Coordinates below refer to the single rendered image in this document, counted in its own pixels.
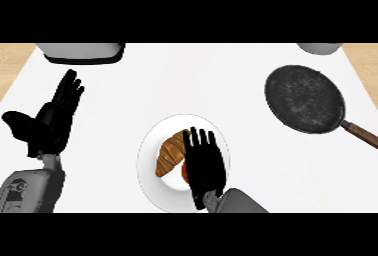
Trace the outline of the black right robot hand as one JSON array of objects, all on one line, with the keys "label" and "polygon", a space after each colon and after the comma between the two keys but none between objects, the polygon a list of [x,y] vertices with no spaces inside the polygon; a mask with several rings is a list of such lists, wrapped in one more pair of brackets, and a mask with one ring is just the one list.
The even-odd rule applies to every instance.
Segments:
[{"label": "black right robot hand", "polygon": [[197,210],[205,208],[203,196],[214,192],[223,195],[226,186],[226,167],[214,133],[190,128],[183,132],[184,162],[192,198]]}]

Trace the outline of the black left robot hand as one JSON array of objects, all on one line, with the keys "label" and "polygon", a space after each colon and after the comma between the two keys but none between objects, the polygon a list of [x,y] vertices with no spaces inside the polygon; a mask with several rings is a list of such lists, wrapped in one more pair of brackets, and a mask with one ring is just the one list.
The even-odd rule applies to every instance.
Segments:
[{"label": "black left robot hand", "polygon": [[76,72],[69,69],[51,101],[42,105],[37,116],[29,117],[17,111],[7,111],[1,115],[13,137],[26,143],[29,158],[38,158],[44,154],[59,155],[65,150],[82,92]]}]

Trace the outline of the white round plate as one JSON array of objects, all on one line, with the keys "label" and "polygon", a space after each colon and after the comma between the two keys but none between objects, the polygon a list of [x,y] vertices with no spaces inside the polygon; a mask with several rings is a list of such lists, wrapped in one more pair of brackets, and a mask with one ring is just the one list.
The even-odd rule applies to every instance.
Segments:
[{"label": "white round plate", "polygon": [[165,212],[195,213],[189,184],[181,177],[183,161],[174,166],[166,175],[158,177],[156,159],[164,141],[183,129],[211,131],[223,156],[226,169],[230,169],[230,155],[223,134],[214,124],[202,117],[178,114],[165,118],[150,129],[140,145],[137,156],[137,176],[143,193],[152,204]]}]

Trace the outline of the brown croissant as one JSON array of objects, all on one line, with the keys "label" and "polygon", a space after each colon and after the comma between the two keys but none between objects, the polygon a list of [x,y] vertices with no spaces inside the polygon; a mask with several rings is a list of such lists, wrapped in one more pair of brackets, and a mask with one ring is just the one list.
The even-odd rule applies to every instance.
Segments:
[{"label": "brown croissant", "polygon": [[186,154],[183,141],[184,131],[178,131],[161,144],[155,168],[155,175],[158,177],[165,176],[183,161]]}]

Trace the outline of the grey and black appliance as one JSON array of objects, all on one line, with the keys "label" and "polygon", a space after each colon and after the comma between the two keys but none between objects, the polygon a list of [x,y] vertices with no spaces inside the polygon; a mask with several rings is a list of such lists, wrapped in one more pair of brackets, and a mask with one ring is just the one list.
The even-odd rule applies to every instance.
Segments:
[{"label": "grey and black appliance", "polygon": [[54,64],[101,65],[122,58],[124,43],[37,43],[45,59]]}]

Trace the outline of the grey round container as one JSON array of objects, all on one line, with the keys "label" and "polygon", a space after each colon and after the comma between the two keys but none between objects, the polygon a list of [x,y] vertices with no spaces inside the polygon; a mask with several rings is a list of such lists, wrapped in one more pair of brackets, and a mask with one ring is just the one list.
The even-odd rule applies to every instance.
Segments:
[{"label": "grey round container", "polygon": [[298,47],[310,54],[330,55],[341,47],[341,43],[299,43]]}]

